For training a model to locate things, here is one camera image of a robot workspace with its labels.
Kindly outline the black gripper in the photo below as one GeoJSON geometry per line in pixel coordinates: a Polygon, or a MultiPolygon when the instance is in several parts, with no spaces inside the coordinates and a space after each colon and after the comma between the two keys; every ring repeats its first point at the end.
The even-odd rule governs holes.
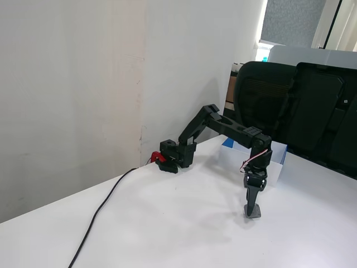
{"type": "Polygon", "coordinates": [[[256,203],[259,192],[267,185],[267,169],[246,166],[244,169],[244,187],[247,189],[247,204],[245,205],[246,216],[260,216],[260,207],[256,203]]]}

